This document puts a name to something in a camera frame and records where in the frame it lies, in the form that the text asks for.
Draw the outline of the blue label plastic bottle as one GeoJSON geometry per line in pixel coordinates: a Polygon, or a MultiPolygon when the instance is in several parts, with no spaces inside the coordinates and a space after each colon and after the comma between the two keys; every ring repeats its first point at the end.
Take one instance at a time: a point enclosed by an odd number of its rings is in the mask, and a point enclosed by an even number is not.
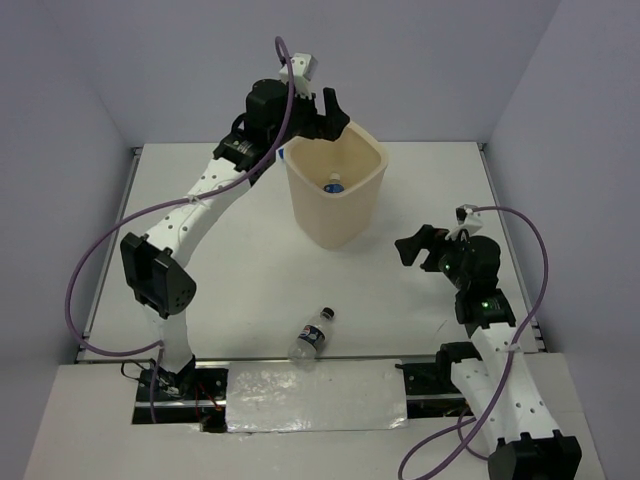
{"type": "Polygon", "coordinates": [[[333,172],[329,175],[329,178],[323,186],[323,191],[330,194],[339,194],[345,190],[341,176],[333,172]]]}

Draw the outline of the black cap pepsi bottle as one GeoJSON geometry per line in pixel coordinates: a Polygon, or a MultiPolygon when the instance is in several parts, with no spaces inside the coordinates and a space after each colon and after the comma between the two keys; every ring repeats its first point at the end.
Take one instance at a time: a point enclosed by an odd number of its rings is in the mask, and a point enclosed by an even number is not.
{"type": "Polygon", "coordinates": [[[288,360],[306,368],[324,351],[332,337],[335,311],[324,307],[307,320],[288,350],[288,360]]]}

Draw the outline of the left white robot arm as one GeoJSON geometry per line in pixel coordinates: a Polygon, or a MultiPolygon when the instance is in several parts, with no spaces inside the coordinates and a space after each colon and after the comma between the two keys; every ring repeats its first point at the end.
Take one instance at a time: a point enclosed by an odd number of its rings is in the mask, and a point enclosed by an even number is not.
{"type": "Polygon", "coordinates": [[[154,385],[175,399],[189,396],[196,385],[186,309],[197,286],[188,263],[222,214],[275,162],[282,144],[296,136],[329,141],[341,136],[350,118],[334,89],[326,87],[322,94],[325,111],[319,113],[314,96],[290,95],[280,80],[257,81],[186,204],[144,234],[128,233],[120,242],[126,283],[164,346],[162,358],[152,364],[154,385]]]}

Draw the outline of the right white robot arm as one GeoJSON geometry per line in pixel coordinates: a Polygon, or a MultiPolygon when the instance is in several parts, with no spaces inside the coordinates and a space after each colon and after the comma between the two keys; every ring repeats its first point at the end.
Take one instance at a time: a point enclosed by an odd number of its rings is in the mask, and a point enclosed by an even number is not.
{"type": "Polygon", "coordinates": [[[444,274],[457,290],[456,319],[469,339],[440,347],[435,380],[446,391],[458,390],[470,407],[492,449],[490,478],[575,478],[582,449],[551,415],[514,339],[515,316],[498,287],[500,246],[465,230],[424,225],[395,247],[405,266],[426,251],[421,269],[444,274]]]}

